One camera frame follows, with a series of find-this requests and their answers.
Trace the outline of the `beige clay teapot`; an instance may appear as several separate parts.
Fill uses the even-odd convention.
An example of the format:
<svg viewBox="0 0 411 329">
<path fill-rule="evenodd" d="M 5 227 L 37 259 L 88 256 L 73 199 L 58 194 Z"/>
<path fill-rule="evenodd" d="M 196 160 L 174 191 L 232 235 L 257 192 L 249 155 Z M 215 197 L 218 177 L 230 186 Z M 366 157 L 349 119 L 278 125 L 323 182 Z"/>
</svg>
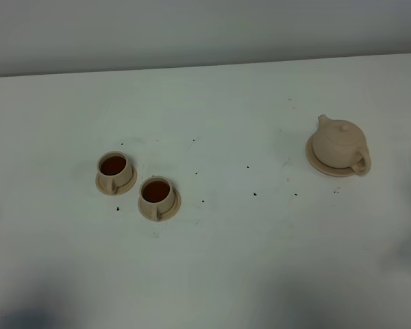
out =
<svg viewBox="0 0 411 329">
<path fill-rule="evenodd" d="M 333 120 L 324 114 L 318 121 L 312 148 L 325 165 L 338 169 L 352 167 L 364 154 L 370 155 L 364 132 L 354 123 Z"/>
</svg>

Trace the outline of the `beige round teapot coaster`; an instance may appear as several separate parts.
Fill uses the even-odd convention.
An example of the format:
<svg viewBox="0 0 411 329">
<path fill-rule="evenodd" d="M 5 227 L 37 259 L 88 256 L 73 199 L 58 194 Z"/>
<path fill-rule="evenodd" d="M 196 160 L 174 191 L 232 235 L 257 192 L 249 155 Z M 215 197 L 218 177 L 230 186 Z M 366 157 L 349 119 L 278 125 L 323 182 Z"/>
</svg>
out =
<svg viewBox="0 0 411 329">
<path fill-rule="evenodd" d="M 372 161 L 371 161 L 369 154 L 364 154 L 361 160 L 359 160 L 352 167 L 341 168 L 341 169 L 329 167 L 326 164 L 322 163 L 315 156 L 315 153 L 312 148 L 312 141 L 313 141 L 313 136 L 311 136 L 306 142 L 306 146 L 305 146 L 306 158 L 308 159 L 308 162 L 317 171 L 320 171 L 321 173 L 324 173 L 325 175 L 329 175 L 332 177 L 338 177 L 338 178 L 345 178 L 345 177 L 350 177 L 353 175 L 363 176 L 363 175 L 366 175 L 371 169 Z"/>
</svg>

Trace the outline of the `beige teacup front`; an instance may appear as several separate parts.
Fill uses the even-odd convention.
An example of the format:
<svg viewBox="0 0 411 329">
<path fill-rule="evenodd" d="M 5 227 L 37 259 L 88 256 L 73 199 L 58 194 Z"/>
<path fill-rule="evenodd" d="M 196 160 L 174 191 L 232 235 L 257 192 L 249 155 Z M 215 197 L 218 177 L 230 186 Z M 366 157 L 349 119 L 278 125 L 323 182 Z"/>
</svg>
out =
<svg viewBox="0 0 411 329">
<path fill-rule="evenodd" d="M 168 179 L 162 176 L 152 176 L 142 183 L 139 197 L 142 196 L 150 203 L 157 203 L 166 199 L 173 189 L 175 188 Z"/>
</svg>

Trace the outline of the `beige teacup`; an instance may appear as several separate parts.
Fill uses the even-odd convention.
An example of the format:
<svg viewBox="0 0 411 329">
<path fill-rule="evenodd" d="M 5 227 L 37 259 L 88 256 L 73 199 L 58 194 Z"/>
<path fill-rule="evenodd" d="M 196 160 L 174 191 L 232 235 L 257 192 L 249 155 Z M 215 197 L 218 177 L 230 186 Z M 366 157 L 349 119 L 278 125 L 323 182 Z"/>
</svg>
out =
<svg viewBox="0 0 411 329">
<path fill-rule="evenodd" d="M 103 154 L 97 163 L 97 174 L 104 176 L 103 185 L 111 193 L 116 185 L 122 185 L 131 178 L 130 163 L 127 156 L 119 151 Z"/>
<path fill-rule="evenodd" d="M 152 176 L 142 183 L 139 197 L 142 196 L 150 203 L 157 203 L 166 199 L 173 189 L 175 188 L 168 179 L 162 176 Z"/>
</svg>

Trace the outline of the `beige saucer front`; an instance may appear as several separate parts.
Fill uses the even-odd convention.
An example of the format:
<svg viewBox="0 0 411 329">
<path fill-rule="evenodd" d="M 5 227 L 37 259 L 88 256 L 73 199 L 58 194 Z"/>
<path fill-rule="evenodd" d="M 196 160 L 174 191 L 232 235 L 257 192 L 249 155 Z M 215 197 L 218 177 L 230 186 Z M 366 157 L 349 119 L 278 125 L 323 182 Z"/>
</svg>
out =
<svg viewBox="0 0 411 329">
<path fill-rule="evenodd" d="M 138 209 L 145 219 L 153 222 L 162 222 L 174 217 L 181 204 L 181 195 L 176 189 L 173 189 L 166 199 L 157 203 L 150 203 L 140 196 Z"/>
</svg>

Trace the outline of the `beige saucer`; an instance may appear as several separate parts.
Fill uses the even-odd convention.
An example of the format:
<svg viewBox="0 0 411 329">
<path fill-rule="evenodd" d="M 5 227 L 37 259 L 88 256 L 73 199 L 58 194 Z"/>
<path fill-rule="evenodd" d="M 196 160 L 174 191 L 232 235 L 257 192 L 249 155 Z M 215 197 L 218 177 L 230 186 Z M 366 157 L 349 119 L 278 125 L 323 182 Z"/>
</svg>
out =
<svg viewBox="0 0 411 329">
<path fill-rule="evenodd" d="M 176 189 L 173 189 L 166 199 L 157 203 L 150 203 L 140 196 L 138 209 L 145 219 L 153 222 L 162 222 L 174 217 L 181 204 L 181 195 Z"/>
<path fill-rule="evenodd" d="M 122 185 L 116 185 L 115 186 L 115 190 L 113 193 L 109 192 L 103 185 L 103 178 L 104 176 L 100 173 L 98 173 L 96 175 L 96 179 L 95 179 L 95 184 L 97 189 L 103 193 L 104 195 L 108 195 L 108 196 L 117 196 L 117 195 L 122 195 L 126 192 L 128 192 L 136 183 L 136 179 L 137 179 L 137 172 L 135 170 L 135 168 L 130 165 L 129 166 L 130 171 L 132 172 L 132 176 L 130 179 L 128 179 L 128 181 L 126 181 L 126 183 L 122 184 Z"/>
</svg>

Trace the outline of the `beige saucer rear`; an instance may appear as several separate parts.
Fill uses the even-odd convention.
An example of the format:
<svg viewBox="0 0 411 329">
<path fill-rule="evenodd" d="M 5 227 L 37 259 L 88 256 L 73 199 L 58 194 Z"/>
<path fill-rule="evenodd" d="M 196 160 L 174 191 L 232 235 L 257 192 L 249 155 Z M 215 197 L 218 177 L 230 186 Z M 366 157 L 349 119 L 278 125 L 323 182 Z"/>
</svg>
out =
<svg viewBox="0 0 411 329">
<path fill-rule="evenodd" d="M 128 179 L 128 181 L 126 181 L 126 183 L 122 184 L 122 185 L 116 185 L 115 186 L 115 190 L 113 193 L 109 192 L 103 185 L 103 178 L 104 176 L 100 173 L 98 173 L 96 175 L 96 179 L 95 179 L 95 184 L 97 189 L 103 193 L 104 195 L 108 195 L 108 196 L 117 196 L 117 195 L 122 195 L 126 192 L 128 192 L 136 183 L 136 179 L 137 179 L 137 172 L 135 170 L 135 168 L 130 165 L 129 166 L 130 171 L 132 172 L 132 176 L 130 179 Z"/>
</svg>

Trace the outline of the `beige teacup rear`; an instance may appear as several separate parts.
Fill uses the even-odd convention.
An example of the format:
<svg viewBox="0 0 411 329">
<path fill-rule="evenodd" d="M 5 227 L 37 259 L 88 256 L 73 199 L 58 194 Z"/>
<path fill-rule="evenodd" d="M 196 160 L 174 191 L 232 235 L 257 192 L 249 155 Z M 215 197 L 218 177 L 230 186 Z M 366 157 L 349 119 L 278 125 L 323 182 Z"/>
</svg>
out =
<svg viewBox="0 0 411 329">
<path fill-rule="evenodd" d="M 111 193 L 116 185 L 122 185 L 131 178 L 130 163 L 127 156 L 119 151 L 103 154 L 97 163 L 97 174 L 104 176 L 103 185 Z"/>
</svg>

